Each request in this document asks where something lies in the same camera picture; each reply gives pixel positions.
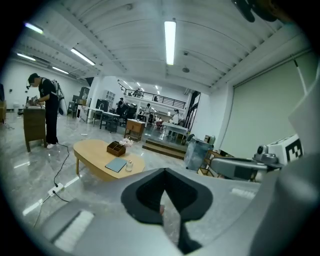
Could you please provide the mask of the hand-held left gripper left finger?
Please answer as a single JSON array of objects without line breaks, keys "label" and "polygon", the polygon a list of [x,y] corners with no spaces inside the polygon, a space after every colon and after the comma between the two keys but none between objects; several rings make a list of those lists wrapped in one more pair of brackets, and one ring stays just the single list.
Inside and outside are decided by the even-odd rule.
[{"label": "hand-held left gripper left finger", "polygon": [[121,202],[122,192],[156,170],[102,182],[56,210],[41,225],[54,255],[180,256],[164,228],[141,223]]}]

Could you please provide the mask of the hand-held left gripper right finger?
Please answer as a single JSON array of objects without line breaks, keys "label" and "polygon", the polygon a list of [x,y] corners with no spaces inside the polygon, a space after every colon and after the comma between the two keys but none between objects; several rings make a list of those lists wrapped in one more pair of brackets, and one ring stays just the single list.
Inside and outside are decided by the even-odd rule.
[{"label": "hand-held left gripper right finger", "polygon": [[261,223],[263,211],[258,206],[261,184],[201,176],[186,169],[169,169],[179,182],[178,201],[193,198],[189,187],[197,196],[190,209],[201,211],[199,219],[179,221],[179,243],[168,241],[163,245],[165,256],[249,256],[255,233]]}]

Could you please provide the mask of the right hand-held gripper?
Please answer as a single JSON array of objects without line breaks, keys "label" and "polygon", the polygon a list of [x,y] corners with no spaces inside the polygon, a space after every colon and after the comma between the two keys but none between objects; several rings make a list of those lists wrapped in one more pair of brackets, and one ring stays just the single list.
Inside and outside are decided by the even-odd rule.
[{"label": "right hand-held gripper", "polygon": [[297,134],[267,145],[260,145],[253,159],[236,157],[214,157],[210,168],[227,179],[250,181],[259,171],[281,169],[288,163],[303,156],[303,147]]}]

